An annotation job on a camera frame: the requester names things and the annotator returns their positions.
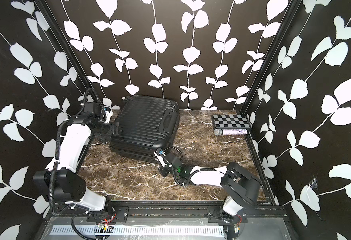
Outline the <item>black hard-shell suitcase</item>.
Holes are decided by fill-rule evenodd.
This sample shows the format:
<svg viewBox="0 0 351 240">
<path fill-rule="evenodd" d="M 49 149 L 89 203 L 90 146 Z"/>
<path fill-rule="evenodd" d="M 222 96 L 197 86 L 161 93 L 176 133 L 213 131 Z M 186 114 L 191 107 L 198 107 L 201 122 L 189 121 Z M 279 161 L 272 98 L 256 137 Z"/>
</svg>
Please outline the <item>black hard-shell suitcase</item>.
<svg viewBox="0 0 351 240">
<path fill-rule="evenodd" d="M 169 99 L 136 95 L 127 98 L 114 123 L 120 133 L 109 140 L 122 157 L 158 164 L 155 150 L 173 145 L 180 122 L 179 105 Z"/>
</svg>

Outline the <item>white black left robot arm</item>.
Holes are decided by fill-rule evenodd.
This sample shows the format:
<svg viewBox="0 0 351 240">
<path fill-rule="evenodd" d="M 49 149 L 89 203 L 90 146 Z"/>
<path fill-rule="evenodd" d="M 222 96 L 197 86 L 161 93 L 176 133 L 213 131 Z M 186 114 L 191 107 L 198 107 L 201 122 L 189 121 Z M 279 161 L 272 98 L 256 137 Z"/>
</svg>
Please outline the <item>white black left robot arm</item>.
<svg viewBox="0 0 351 240">
<path fill-rule="evenodd" d="M 120 133 L 119 123 L 103 122 L 93 114 L 75 115 L 59 126 L 53 160 L 33 176 L 54 216 L 63 212 L 58 209 L 62 204 L 65 209 L 78 207 L 93 213 L 114 214 L 106 197 L 88 189 L 77 172 L 95 137 L 110 139 Z"/>
</svg>

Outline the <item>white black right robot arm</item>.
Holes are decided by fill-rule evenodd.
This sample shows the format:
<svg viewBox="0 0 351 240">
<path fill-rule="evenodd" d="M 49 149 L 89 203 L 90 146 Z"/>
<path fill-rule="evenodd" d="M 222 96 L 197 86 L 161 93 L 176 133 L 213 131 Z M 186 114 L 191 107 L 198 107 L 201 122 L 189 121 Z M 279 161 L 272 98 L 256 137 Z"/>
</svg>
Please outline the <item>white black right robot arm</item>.
<svg viewBox="0 0 351 240">
<path fill-rule="evenodd" d="M 222 205 L 224 215 L 234 217 L 238 212 L 257 205 L 262 181 L 235 162 L 225 167 L 203 168 L 185 165 L 177 155 L 162 149 L 157 149 L 154 155 L 160 164 L 161 175 L 171 174 L 181 187 L 209 185 L 224 189 L 228 194 Z"/>
</svg>

